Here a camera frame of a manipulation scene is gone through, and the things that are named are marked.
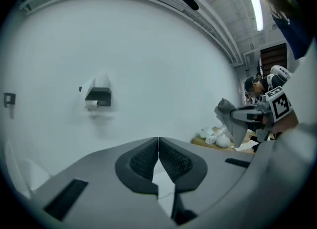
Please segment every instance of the fluorescent light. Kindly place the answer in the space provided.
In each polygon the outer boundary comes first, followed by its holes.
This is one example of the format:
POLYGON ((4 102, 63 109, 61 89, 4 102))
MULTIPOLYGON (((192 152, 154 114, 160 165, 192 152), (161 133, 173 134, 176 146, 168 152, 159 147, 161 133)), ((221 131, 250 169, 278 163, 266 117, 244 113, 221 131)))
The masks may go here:
POLYGON ((256 16, 256 22, 257 22, 257 30, 262 31, 263 30, 263 17, 262 17, 262 9, 261 9, 261 3, 260 0, 251 0, 254 14, 256 16))

